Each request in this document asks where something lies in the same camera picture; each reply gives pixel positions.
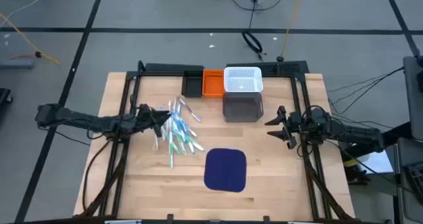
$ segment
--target black metal frame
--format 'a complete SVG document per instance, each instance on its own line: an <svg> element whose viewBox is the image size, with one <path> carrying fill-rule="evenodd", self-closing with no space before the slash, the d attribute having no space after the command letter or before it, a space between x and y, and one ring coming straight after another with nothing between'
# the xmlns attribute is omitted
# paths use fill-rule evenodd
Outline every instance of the black metal frame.
<svg viewBox="0 0 423 224"><path fill-rule="evenodd" d="M307 63L305 61L296 61L294 62L298 65L306 65ZM307 90L307 83L305 80L305 74L304 73L284 73L281 72L279 70L279 66L282 65L283 63L269 63L269 65L275 65L276 69L272 72L264 72L262 74L263 77L281 77L281 78L289 78L290 79L290 83L291 83L291 89L292 89L292 95L293 95L293 101L294 101L294 106L295 106L295 111L299 112L301 114L301 107L300 107L300 101L299 101L299 95L298 95L298 89L297 89L297 82L299 81L300 85L301 85L301 91L303 93L303 98L304 98L304 104L305 104L305 111L306 113L310 113L310 100L309 100L309 93ZM119 110L119 114L123 114L125 112L126 109L126 104L128 101L128 94L129 94L129 89L130 89L130 84L131 81L135 78L135 85L134 85L134 92L133 92L133 100L134 102L137 101L137 95L138 95L138 91L140 88L140 82L141 82L141 78L143 76L168 76L168 77L174 77L174 76L183 76L184 72L183 71L176 71L176 72L169 72L169 71L145 71L143 70L141 73L138 73L137 71L129 71L126 73L126 79L125 79L125 85L124 85L124 91L122 94L122 99L121 99L121 103L120 103L120 110ZM124 159L124 162L126 163L126 159L128 156L128 149L129 149L129 145L130 145L130 140L124 140L124 141L118 141L118 140L114 140L113 141L113 145L112 145L112 150L110 153L110 158L109 158L109 163L108 163L108 168L107 168L107 173L106 173L106 182L107 180L110 178L110 176L113 173L113 169L114 169L114 164L116 162L116 156L118 154L118 146L120 143L123 143L123 148L122 148L122 157ZM303 160L304 160L304 164L308 161L309 156L307 155L307 146L306 145L302 145L302 151L303 151ZM319 147L316 145L313 148L313 153L314 153L314 159L315 159L315 165L317 168L317 174L321 180L321 182L323 183L323 185L325 184L325 176L323 173L323 166L322 166L322 161L321 161L321 157L320 157L320 152L319 152ZM311 208L311 214L313 217L313 220L318 220L320 219L319 217L319 209L317 207L317 200L316 200L316 195L315 195L315 189L314 189L314 184L313 184L313 180L310 177L310 175L307 174L306 172L306 179L307 179L307 189L308 189L308 193L309 193L309 199L310 199L310 208ZM120 203L120 196L122 193L122 186L123 186L123 181L124 181L124 171L120 174L120 176L118 177L118 181L116 184L116 191L115 191L115 195L114 195L114 200L113 200L113 206L112 206L112 216L117 217L118 216L118 209L119 209L119 203ZM106 196L106 198L103 200L103 202L100 205L100 209L99 209L99 215L106 215L106 206L108 203L108 196ZM323 201L323 211L325 213L325 219L332 219L332 213L331 213L331 209L330 206L328 204L328 201L326 199L326 197L324 197L322 195L322 201ZM203 223L205 221L189 221L190 223ZM262 223L260 221L237 221L238 223ZM285 221L279 221L279 222L273 222L272 223L286 223Z"/></svg>

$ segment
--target orange tray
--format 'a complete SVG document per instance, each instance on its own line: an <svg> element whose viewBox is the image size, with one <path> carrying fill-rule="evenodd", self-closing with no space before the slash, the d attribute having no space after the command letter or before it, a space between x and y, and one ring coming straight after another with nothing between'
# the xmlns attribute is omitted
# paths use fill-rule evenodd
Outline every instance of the orange tray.
<svg viewBox="0 0 423 224"><path fill-rule="evenodd" d="M203 70L203 96L208 98L221 98L224 93L223 70Z"/></svg>

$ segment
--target small black box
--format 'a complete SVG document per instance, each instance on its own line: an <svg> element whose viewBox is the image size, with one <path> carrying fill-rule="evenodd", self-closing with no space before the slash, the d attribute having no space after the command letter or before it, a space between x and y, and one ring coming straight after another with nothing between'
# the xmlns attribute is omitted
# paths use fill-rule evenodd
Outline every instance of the small black box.
<svg viewBox="0 0 423 224"><path fill-rule="evenodd" d="M257 122L263 116L260 93L225 93L223 115L226 122Z"/></svg>

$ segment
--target pile of toothbrushes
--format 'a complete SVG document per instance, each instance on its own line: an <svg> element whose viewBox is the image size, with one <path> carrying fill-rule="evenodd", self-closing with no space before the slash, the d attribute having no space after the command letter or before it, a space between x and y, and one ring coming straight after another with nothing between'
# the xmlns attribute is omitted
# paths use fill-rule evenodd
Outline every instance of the pile of toothbrushes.
<svg viewBox="0 0 423 224"><path fill-rule="evenodd" d="M198 122L201 122L200 117L196 116L192 110L186 105L185 101L180 97L175 98L173 104L172 101L169 101L169 112L171 113L171 117L166 121L161 127L161 133L163 140L169 141L169 157L170 168L173 168L173 155L177 153L178 155L183 154L186 155L185 145L188 145L191 151L191 154L195 153L195 149L200 151L204 151L204 148L198 144L194 139L191 137L197 137L197 134L190 129L188 124L184 121L184 119L180 116L180 109L181 106L185 107L191 116L195 118ZM159 142L157 141L157 136L155 137L155 149L159 148Z"/></svg>

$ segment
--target gray floor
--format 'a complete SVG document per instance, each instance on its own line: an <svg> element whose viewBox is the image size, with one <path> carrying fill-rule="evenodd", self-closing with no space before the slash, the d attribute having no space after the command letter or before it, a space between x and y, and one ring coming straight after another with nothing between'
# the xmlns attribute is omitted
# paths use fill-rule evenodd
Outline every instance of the gray floor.
<svg viewBox="0 0 423 224"><path fill-rule="evenodd" d="M33 0L0 0L7 15ZM260 0L260 6L275 0ZM275 9L255 13L253 28L286 28L296 0L283 0ZM421 0L396 0L410 29L423 30L418 17ZM17 26L78 27L87 23L94 0L41 0L11 20ZM250 13L228 1L217 0L102 0L94 22L97 28L244 28ZM303 0L294 28L401 29L388 0ZM0 126L0 223L12 222L19 208L46 132L36 128L39 104L57 102L67 78L81 33L26 33L40 49L59 59L60 66L39 59L29 71L0 71L0 87L13 90L15 101ZM274 61L283 34L257 34L265 61ZM423 48L423 36L414 36ZM0 32L0 57L31 53L17 34ZM411 55L403 35L292 34L286 60L307 60L312 73L322 73L327 89L390 72ZM201 64L223 68L227 63L256 62L240 34L112 34L91 33L81 58L67 107L96 114L107 73L145 63ZM332 99L347 91L330 93ZM397 73L380 83L345 113L355 120L388 126L408 120L404 77ZM344 108L351 100L339 103ZM60 128L87 141L82 131ZM55 136L46 166L31 203L27 221L70 217L79 190L88 147ZM356 215L365 221L392 219L390 196L351 187Z"/></svg>

